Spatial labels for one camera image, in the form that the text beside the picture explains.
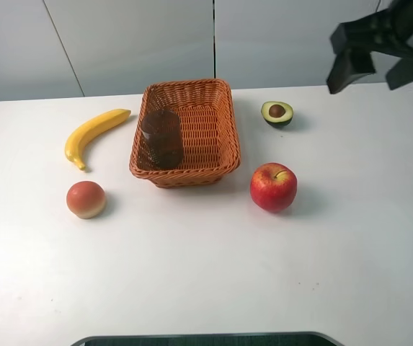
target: apple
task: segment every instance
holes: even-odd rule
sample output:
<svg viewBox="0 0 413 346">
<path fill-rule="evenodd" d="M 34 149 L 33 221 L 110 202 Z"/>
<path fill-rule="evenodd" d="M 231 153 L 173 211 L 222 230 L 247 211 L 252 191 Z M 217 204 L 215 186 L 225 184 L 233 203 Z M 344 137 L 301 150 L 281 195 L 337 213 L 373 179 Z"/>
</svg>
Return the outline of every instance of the apple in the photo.
<svg viewBox="0 0 413 346">
<path fill-rule="evenodd" d="M 252 200 L 262 209 L 278 213 L 294 201 L 298 180 L 294 173 L 282 164 L 263 164 L 251 179 Z"/>
<path fill-rule="evenodd" d="M 79 218 L 93 218 L 105 208 L 105 191 L 95 182 L 77 182 L 67 192 L 67 206 Z"/>
</svg>

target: peach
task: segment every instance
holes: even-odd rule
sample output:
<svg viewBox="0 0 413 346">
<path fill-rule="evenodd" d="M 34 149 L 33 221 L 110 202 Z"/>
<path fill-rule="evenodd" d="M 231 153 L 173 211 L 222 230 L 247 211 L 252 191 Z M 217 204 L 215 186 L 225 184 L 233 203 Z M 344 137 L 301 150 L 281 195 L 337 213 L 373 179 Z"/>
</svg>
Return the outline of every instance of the peach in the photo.
<svg viewBox="0 0 413 346">
<path fill-rule="evenodd" d="M 67 192 L 67 206 L 79 218 L 93 218 L 105 209 L 105 191 L 95 182 L 77 182 Z"/>
</svg>

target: avocado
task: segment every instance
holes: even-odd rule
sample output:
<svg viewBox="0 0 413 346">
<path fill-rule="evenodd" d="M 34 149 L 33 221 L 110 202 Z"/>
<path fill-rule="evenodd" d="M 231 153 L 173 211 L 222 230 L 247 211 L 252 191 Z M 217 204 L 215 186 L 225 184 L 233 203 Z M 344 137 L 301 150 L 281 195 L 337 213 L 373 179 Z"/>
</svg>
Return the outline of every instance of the avocado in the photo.
<svg viewBox="0 0 413 346">
<path fill-rule="evenodd" d="M 262 105 L 264 120 L 274 128 L 282 128 L 293 119 L 293 108 L 284 102 L 268 101 Z"/>
</svg>

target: banana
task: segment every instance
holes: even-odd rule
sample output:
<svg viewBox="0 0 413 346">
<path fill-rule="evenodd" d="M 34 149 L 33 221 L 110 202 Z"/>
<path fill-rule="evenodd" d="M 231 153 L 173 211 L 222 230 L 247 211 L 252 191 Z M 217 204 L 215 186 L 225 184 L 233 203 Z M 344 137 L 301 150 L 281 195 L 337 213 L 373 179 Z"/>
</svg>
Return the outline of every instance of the banana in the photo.
<svg viewBox="0 0 413 346">
<path fill-rule="evenodd" d="M 83 162 L 82 155 L 86 145 L 101 133 L 124 123 L 130 114 L 130 110 L 110 110 L 86 121 L 68 137 L 65 144 L 67 159 L 84 171 L 86 164 Z"/>
</svg>

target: wicker basket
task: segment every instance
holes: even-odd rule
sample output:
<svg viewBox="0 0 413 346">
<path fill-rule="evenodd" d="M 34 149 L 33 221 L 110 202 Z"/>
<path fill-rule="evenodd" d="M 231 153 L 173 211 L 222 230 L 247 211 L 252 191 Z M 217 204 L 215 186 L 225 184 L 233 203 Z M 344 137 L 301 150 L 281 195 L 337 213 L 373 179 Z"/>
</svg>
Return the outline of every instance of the wicker basket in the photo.
<svg viewBox="0 0 413 346">
<path fill-rule="evenodd" d="M 155 169 L 141 132 L 150 112 L 168 109 L 180 118 L 184 159 L 177 169 Z M 129 169 L 157 187 L 206 185 L 240 165 L 230 86 L 220 79 L 169 81 L 149 86 L 143 94 Z"/>
</svg>

